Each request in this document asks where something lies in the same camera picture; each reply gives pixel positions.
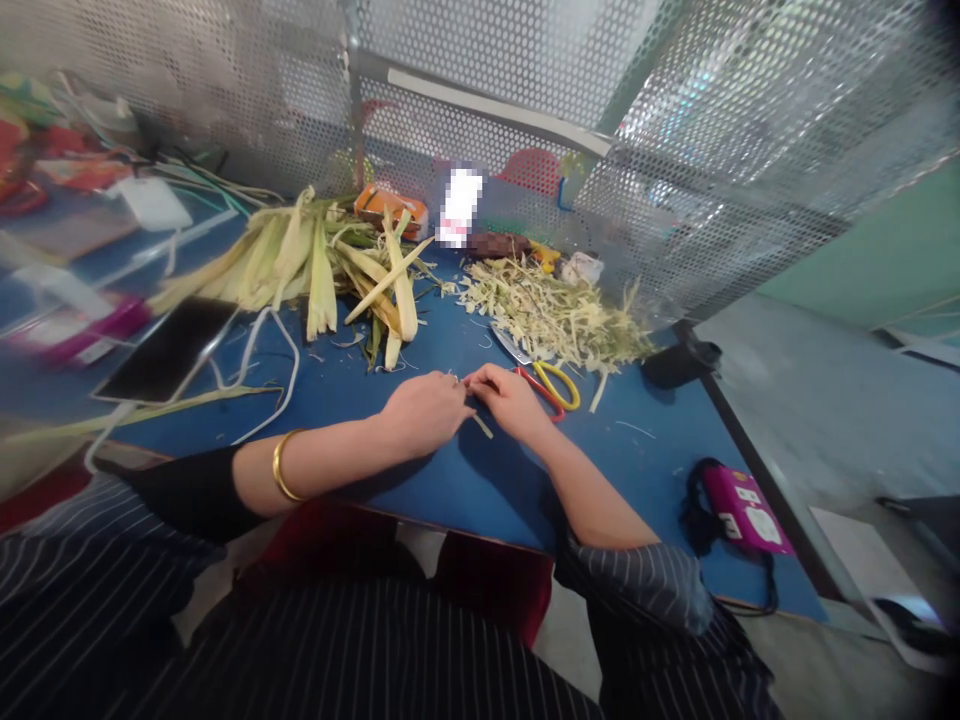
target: perforated metal panel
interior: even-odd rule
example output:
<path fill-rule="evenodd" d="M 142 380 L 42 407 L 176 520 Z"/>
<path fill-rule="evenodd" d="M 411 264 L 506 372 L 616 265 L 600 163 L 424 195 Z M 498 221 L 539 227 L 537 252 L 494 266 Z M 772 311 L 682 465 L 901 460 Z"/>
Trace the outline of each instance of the perforated metal panel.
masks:
<path fill-rule="evenodd" d="M 706 317 L 956 149 L 951 33 L 923 0 L 5 0 L 0 67 L 71 68 L 287 192 L 351 183 L 354 115 L 368 171 L 423 199 L 449 160 L 520 167 L 512 218 Z M 385 78 L 351 105 L 351 35 L 615 146 L 597 163 Z"/>

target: black cup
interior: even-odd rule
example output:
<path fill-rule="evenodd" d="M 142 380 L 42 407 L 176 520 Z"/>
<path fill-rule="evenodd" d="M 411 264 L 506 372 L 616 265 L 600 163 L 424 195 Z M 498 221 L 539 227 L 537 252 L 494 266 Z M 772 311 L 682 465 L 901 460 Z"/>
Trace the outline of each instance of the black cup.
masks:
<path fill-rule="evenodd" d="M 716 370 L 722 354 L 714 343 L 688 339 L 651 355 L 640 369 L 651 383 L 670 390 Z"/>

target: woman's right hand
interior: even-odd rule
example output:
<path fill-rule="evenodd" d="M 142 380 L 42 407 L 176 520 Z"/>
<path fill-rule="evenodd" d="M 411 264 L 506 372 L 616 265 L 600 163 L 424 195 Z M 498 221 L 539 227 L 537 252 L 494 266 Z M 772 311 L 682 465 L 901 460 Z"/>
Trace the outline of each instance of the woman's right hand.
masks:
<path fill-rule="evenodd" d="M 527 446 L 558 432 L 533 388 L 520 375 L 487 363 L 463 379 L 467 394 L 490 408 L 504 430 Z"/>

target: pile of corn husk strips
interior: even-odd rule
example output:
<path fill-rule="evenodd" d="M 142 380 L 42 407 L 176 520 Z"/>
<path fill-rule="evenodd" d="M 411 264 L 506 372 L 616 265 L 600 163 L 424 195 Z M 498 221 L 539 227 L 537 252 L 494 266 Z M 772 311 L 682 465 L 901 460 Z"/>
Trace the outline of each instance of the pile of corn husk strips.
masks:
<path fill-rule="evenodd" d="M 198 294 L 235 302 L 249 311 L 268 305 L 279 310 L 284 301 L 307 295 L 307 340 L 313 341 L 322 333 L 336 332 L 336 295 L 352 293 L 360 303 L 343 322 L 349 324 L 370 311 L 371 333 L 362 347 L 368 368 L 373 368 L 380 341 L 386 337 L 383 368 L 391 371 L 401 344 L 417 334 L 409 266 L 416 263 L 419 272 L 430 274 L 417 256 L 433 238 L 412 249 L 401 245 L 409 221 L 410 213 L 404 210 L 394 225 L 388 212 L 383 233 L 378 233 L 341 208 L 337 199 L 317 199 L 308 187 L 293 207 L 254 214 L 246 232 L 226 253 L 167 281 L 150 300 L 151 309 L 164 313 Z"/>
<path fill-rule="evenodd" d="M 475 262 L 464 272 L 460 305 L 468 313 L 493 318 L 534 360 L 599 371 L 601 388 L 619 366 L 656 350 L 629 313 L 639 283 L 624 291 L 621 308 L 611 308 L 595 287 L 556 280 L 524 257 Z"/>

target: pink bag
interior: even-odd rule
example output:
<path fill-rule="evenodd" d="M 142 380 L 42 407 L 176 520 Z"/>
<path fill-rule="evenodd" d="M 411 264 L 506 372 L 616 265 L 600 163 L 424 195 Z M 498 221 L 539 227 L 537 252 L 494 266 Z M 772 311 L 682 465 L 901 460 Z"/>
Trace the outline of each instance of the pink bag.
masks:
<path fill-rule="evenodd" d="M 703 487 L 714 513 L 734 545 L 781 555 L 795 555 L 780 523 L 750 475 L 724 465 L 703 469 Z"/>

